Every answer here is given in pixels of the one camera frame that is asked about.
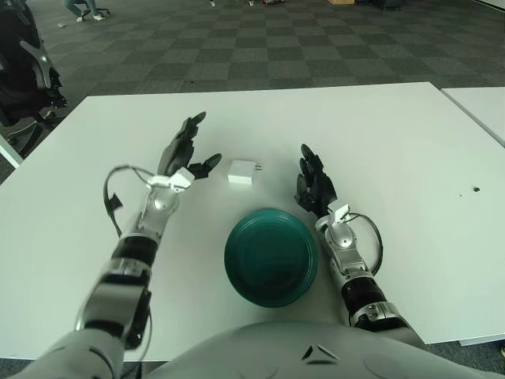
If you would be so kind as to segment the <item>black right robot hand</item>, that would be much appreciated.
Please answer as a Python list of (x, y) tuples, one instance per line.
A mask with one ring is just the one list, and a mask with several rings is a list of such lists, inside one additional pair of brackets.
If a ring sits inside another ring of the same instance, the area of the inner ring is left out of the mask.
[(308, 145), (301, 145), (299, 160), (301, 173), (297, 175), (295, 201), (318, 218), (328, 215), (328, 206), (338, 199), (331, 179), (324, 173), (324, 165)]

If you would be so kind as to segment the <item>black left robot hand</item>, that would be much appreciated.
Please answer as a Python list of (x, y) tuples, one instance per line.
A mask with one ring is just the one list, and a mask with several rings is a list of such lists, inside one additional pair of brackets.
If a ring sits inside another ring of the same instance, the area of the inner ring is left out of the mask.
[(187, 169), (195, 180), (207, 178), (210, 172), (220, 163), (221, 153), (216, 153), (202, 163), (190, 163), (194, 153), (194, 137), (199, 124), (205, 119), (203, 111), (187, 118), (167, 147), (163, 150), (156, 174), (170, 177), (180, 168)]

